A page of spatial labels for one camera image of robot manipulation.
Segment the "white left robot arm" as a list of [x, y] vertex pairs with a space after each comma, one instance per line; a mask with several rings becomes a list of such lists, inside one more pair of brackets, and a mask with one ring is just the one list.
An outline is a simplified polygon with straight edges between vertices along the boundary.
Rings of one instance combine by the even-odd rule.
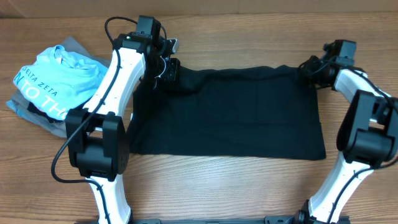
[[111, 39], [113, 57], [96, 93], [65, 119], [70, 164], [79, 170], [79, 183], [90, 185], [99, 211], [98, 223], [132, 223], [123, 172], [129, 143], [123, 117], [140, 79], [157, 85], [177, 79], [180, 61], [174, 57], [179, 42], [168, 39], [154, 17], [139, 16], [136, 29]]

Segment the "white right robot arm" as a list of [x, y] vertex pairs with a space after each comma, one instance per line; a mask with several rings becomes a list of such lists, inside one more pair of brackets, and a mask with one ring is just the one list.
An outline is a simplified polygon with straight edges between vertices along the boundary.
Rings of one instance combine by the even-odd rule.
[[288, 223], [349, 223], [340, 213], [361, 182], [397, 163], [397, 98], [355, 67], [355, 41], [335, 40], [323, 50], [322, 57], [313, 55], [299, 65], [298, 73], [319, 88], [341, 93], [349, 108], [336, 138], [335, 165]]

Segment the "black t-shirt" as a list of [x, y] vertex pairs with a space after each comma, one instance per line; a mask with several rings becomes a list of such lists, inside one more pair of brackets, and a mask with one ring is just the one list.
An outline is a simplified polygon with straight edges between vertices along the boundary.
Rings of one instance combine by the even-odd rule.
[[317, 91], [285, 65], [183, 67], [173, 82], [144, 80], [127, 133], [135, 154], [326, 157]]

